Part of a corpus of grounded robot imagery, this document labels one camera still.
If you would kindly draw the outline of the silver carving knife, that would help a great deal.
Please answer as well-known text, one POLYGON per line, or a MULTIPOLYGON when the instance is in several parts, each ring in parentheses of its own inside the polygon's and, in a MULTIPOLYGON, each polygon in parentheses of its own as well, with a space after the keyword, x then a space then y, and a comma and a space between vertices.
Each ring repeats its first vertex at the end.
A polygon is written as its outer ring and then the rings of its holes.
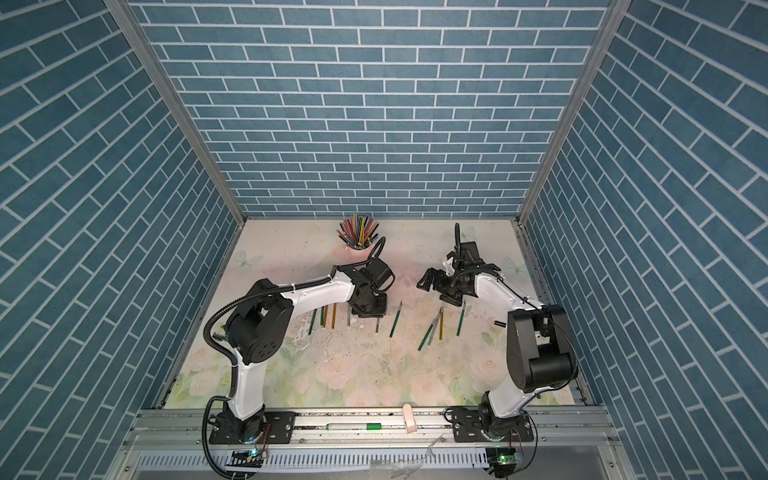
POLYGON ((438 327, 439 327, 440 316, 441 314, 437 313, 435 318, 432 320, 432 322, 429 325, 429 332, 427 335, 427 345, 430 345, 434 339, 436 331, 438 330, 438 327))

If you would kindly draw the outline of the dark green carving knife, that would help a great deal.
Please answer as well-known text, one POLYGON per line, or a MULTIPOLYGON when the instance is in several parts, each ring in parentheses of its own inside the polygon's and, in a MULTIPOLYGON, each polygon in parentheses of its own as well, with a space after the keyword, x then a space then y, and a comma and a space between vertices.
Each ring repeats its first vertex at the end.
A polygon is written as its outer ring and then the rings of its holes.
POLYGON ((428 343, 428 341, 432 337, 433 329, 434 329, 434 322, 430 323, 430 325, 428 326, 428 329, 425 332, 425 334, 424 334, 424 336, 423 336, 423 338, 422 338, 422 340, 421 340, 421 342, 420 342, 420 344, 418 346, 418 351, 421 351, 424 348, 424 346, 428 343))

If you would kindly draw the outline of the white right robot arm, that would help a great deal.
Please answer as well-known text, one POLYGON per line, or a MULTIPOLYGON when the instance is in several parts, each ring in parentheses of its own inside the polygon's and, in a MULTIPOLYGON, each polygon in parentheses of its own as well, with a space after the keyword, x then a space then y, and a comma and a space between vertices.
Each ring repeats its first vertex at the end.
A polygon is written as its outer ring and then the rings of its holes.
POLYGON ((481 258, 474 241, 456 239, 443 266, 428 269, 417 287, 438 292, 441 301, 456 307, 467 297, 482 300, 500 314, 506 329, 507 374, 479 406, 486 429, 520 416, 534 398, 569 385, 578 374, 578 360, 563 307, 515 290, 500 267, 481 258))

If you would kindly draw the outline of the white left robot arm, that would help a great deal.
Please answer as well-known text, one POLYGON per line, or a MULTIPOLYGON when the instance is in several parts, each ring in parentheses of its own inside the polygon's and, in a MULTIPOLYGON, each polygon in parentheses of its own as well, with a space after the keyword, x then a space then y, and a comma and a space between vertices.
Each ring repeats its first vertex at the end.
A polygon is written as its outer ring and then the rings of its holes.
POLYGON ((251 420, 265 406, 266 367, 283 344, 291 321, 337 303, 346 303, 360 318, 381 318, 395 274, 381 259, 334 266, 329 275, 298 284, 257 281, 240 298, 224 325, 233 366, 229 410, 251 420))

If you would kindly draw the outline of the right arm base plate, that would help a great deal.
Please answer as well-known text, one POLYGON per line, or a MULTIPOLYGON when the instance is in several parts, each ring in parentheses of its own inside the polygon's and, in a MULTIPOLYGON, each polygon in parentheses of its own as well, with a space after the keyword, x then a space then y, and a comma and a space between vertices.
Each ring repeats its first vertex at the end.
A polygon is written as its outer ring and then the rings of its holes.
POLYGON ((523 415, 497 418, 490 411, 454 406, 447 407, 443 417, 457 443, 519 443, 535 439, 532 424, 523 415))

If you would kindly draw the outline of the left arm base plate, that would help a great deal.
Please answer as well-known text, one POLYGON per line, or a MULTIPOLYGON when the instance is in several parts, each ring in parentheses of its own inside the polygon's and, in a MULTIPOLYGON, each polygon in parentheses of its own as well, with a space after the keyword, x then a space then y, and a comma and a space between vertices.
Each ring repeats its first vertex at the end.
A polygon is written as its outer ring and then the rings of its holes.
POLYGON ((226 410, 209 418, 212 431, 208 441, 214 445, 289 444, 295 420, 293 411, 258 412, 247 420, 240 420, 226 410))

